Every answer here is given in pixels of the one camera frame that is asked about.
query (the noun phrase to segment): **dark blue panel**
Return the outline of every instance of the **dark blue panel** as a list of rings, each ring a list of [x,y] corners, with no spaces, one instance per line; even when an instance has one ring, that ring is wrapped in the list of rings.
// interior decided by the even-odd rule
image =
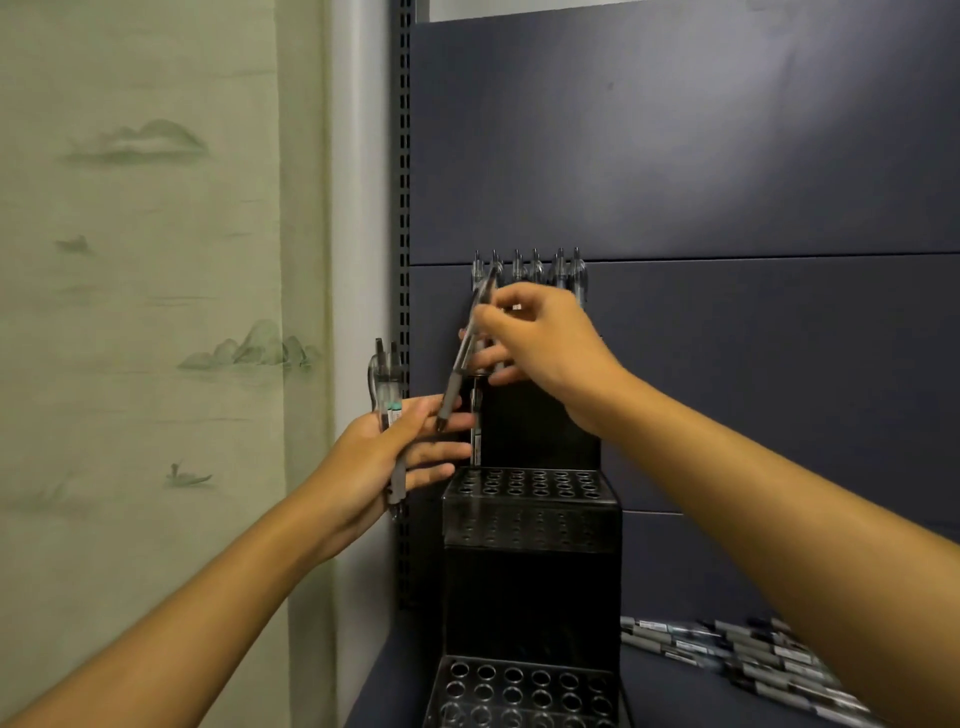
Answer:
[[[590,315],[670,396],[909,519],[960,523],[958,280],[960,255],[594,264]],[[625,507],[664,506],[604,469]]]
[[[623,514],[623,614],[742,622],[770,607],[727,554],[686,516]]]
[[[960,250],[959,36],[948,0],[418,25],[412,261]]]
[[[410,394],[446,389],[460,342],[457,331],[470,310],[469,266],[410,269]]]

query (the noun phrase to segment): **forearm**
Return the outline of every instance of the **forearm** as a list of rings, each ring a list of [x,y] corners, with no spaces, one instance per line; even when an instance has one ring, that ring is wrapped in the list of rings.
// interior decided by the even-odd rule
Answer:
[[[904,725],[960,714],[960,547],[632,377],[606,406],[604,434],[852,690]]]
[[[315,541],[281,503],[9,728],[198,725],[313,565]]]

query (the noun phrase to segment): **finger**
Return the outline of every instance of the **finger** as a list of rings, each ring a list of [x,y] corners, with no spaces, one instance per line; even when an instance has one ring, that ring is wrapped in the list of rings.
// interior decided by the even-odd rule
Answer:
[[[415,468],[426,463],[466,460],[472,452],[470,443],[417,443],[407,449],[407,468]]]
[[[380,435],[379,440],[392,458],[396,460],[400,452],[420,435],[435,399],[435,397],[420,397],[412,401],[400,419]]]
[[[531,283],[528,280],[498,288],[490,303],[497,308],[512,308],[519,304],[524,310],[536,314],[546,299],[557,289],[550,285]]]
[[[515,381],[526,381],[530,377],[518,366],[504,367],[488,377],[491,387],[502,387],[504,384],[513,384]]]
[[[510,361],[510,359],[510,352],[507,351],[507,348],[503,346],[503,344],[494,344],[474,354],[469,362],[469,367],[474,371],[478,369],[489,369],[494,364]]]
[[[440,411],[440,405],[444,401],[443,395],[428,395],[427,397],[411,397],[407,400],[404,400],[401,407],[404,413],[410,411],[410,408],[414,406],[419,401],[427,402],[427,414],[435,415]],[[457,398],[454,407],[460,406],[460,398]]]
[[[511,316],[506,311],[501,311],[493,305],[478,305],[473,309],[473,319],[483,333],[503,342],[508,348],[515,347],[521,341],[529,339],[530,327],[533,325],[529,321]]]
[[[450,415],[450,419],[446,423],[444,432],[463,432],[473,427],[476,422],[476,417],[471,415],[469,412],[455,412]],[[423,429],[420,431],[420,437],[433,437],[437,434],[437,418],[428,417],[426,422],[423,424]]]
[[[432,468],[417,468],[414,471],[407,471],[407,490],[412,491],[422,488],[424,485],[439,483],[441,480],[451,477],[456,470],[453,463],[443,463]]]

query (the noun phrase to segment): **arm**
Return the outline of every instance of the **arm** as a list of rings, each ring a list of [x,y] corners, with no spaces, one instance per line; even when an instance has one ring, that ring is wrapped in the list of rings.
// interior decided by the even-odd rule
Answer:
[[[530,376],[620,446],[879,715],[960,720],[960,546],[631,376],[568,293],[522,283],[494,303],[520,303],[532,320],[477,309],[500,342],[477,365],[517,364],[493,383]]]
[[[7,728],[181,728],[203,719],[261,630],[300,580],[384,512],[397,455],[432,432],[440,398],[408,400],[386,433],[366,415],[321,466],[114,644],[43,695]],[[451,418],[469,428],[469,415]],[[421,443],[408,466],[469,456],[464,443]],[[449,477],[449,463],[407,474],[417,488]]]

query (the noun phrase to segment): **hand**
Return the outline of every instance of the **hand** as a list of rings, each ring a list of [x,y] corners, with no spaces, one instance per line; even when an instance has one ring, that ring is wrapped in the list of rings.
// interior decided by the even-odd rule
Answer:
[[[517,304],[519,310],[502,310]],[[603,436],[600,400],[611,384],[631,375],[601,341],[572,293],[535,283],[514,283],[497,290],[490,305],[478,305],[473,318],[494,344],[473,357],[472,368],[513,361],[492,374],[490,384],[529,377],[561,401],[579,427]]]
[[[384,488],[400,453],[415,440],[435,434],[436,414],[443,397],[403,401],[403,415],[386,432],[371,412],[350,423],[320,467],[288,500],[307,509],[320,522],[322,542],[316,564],[353,543],[387,508]],[[473,426],[473,415],[454,414],[446,432]],[[416,442],[406,451],[407,490],[421,488],[453,475],[451,461],[470,457],[469,443]]]

